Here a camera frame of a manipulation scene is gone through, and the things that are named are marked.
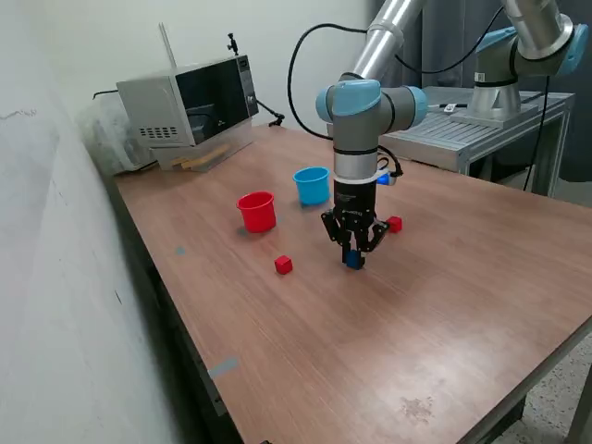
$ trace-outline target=metal frame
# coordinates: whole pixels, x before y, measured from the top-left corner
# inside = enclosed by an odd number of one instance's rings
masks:
[[[543,363],[528,375],[508,396],[506,396],[491,412],[489,412],[475,427],[473,427],[458,444],[480,444],[487,439],[487,433],[508,414],[518,402],[538,382],[550,372],[571,350],[574,349],[592,331],[592,317],[589,317],[566,341],[560,345]],[[589,444],[586,440],[592,436],[592,372],[587,377],[586,386],[582,393],[580,403],[572,428],[570,430],[569,444]]]
[[[468,103],[472,89],[428,87],[424,89],[431,105]],[[521,92],[524,101],[536,98],[538,92]],[[574,107],[574,94],[552,92],[541,138],[533,192],[552,197],[559,177],[565,138]],[[430,113],[425,121],[407,131],[382,136],[380,142],[395,155],[468,175],[470,165],[526,134],[538,130],[542,116],[542,96],[529,103],[538,105],[535,116],[507,129],[453,122],[450,115]]]

